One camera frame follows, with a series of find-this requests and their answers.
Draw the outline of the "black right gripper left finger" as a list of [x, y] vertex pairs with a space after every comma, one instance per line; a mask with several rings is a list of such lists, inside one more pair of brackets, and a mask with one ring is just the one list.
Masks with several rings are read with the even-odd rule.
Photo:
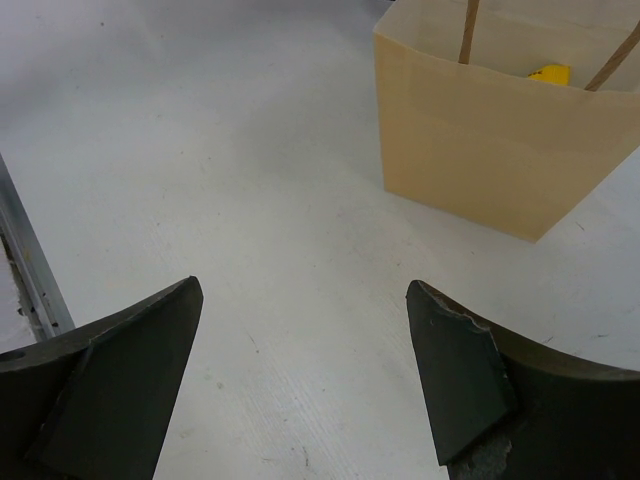
[[2, 353], [2, 478], [152, 478], [202, 306], [201, 285], [190, 276], [120, 312]]

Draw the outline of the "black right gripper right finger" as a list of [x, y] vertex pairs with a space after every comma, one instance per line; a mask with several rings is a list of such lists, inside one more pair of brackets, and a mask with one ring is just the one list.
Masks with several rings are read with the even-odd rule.
[[635, 479], [639, 375], [493, 323], [421, 280], [406, 293], [438, 463], [452, 479]]

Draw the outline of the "yellow snack packet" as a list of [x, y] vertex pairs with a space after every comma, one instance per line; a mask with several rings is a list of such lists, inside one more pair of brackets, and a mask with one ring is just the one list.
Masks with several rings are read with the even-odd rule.
[[545, 65], [529, 73], [527, 77], [544, 83], [568, 86], [570, 84], [571, 68], [560, 64]]

